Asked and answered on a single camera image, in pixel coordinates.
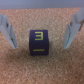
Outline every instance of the brown carpet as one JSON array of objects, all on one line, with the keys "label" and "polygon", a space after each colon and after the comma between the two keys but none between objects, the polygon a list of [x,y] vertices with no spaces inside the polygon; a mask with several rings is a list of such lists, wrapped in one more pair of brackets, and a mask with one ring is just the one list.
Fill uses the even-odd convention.
[{"label": "brown carpet", "polygon": [[[68,49],[63,37],[80,8],[0,10],[13,25],[18,48],[0,33],[0,84],[84,84],[84,28]],[[47,29],[49,55],[30,56],[29,32]]]}]

